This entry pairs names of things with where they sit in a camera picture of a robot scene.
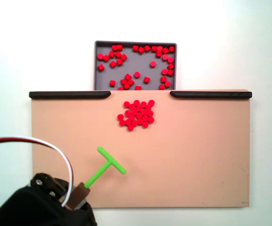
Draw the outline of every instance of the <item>green handle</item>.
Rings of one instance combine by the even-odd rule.
[[[113,165],[120,173],[125,174],[127,171],[123,168],[106,150],[102,147],[97,148],[98,152],[107,159],[107,162],[85,183],[85,187],[89,188],[108,168]]]
[[[85,187],[89,188],[108,168],[111,166],[110,162],[106,162],[86,183]]]

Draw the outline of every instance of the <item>white background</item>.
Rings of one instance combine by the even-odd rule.
[[[95,210],[99,225],[272,225],[272,0],[0,1],[0,136],[31,135],[29,91],[92,90],[96,40],[176,42],[177,89],[253,92],[250,208]],[[1,144],[0,205],[31,177],[31,146]]]

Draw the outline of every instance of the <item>gray tray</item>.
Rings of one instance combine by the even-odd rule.
[[[109,52],[112,51],[112,45],[121,44],[123,49],[120,51],[121,54],[126,54],[128,57],[126,61],[123,62],[121,66],[115,66],[114,68],[110,67],[110,62],[117,60],[116,56],[110,58],[108,62],[103,60],[98,60],[97,55],[102,53],[103,55],[109,55]],[[169,63],[163,61],[162,57],[156,57],[156,53],[152,52],[152,49],[149,52],[140,54],[134,52],[132,47],[138,45],[139,47],[149,45],[152,46],[162,46],[167,47],[174,46],[174,53],[167,53],[168,57],[174,59],[173,64],[175,67],[172,69],[174,71],[173,76],[165,75],[167,80],[171,82],[171,86],[165,89],[176,89],[176,55],[177,55],[177,45],[175,43],[154,43],[154,42],[123,42],[123,41],[96,41],[95,42],[95,83],[94,90],[118,90],[118,87],[122,86],[120,80],[124,79],[125,75],[128,73],[132,76],[134,85],[131,86],[129,90],[135,90],[136,86],[141,86],[142,90],[154,90],[159,89],[161,85],[160,78],[164,76],[161,71],[164,68],[167,68]],[[150,62],[154,60],[156,66],[151,68]],[[104,66],[103,71],[99,71],[97,67],[102,64]],[[134,73],[140,72],[140,78],[135,78]],[[144,82],[144,78],[149,77],[151,80],[149,83]],[[115,87],[110,86],[110,80],[116,81]]]

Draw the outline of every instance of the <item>wooden board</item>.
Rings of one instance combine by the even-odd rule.
[[[155,101],[154,124],[129,132],[124,101]],[[94,208],[249,206],[249,99],[174,98],[169,90],[112,91],[106,99],[33,99],[32,136],[69,158],[74,184],[110,167],[87,197]],[[33,172],[68,180],[55,152],[33,146]]]

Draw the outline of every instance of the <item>black edge bar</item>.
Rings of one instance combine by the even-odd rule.
[[[29,92],[31,99],[105,99],[110,91],[47,91]]]
[[[225,91],[171,91],[175,98],[196,99],[249,99],[252,92],[225,92]]]

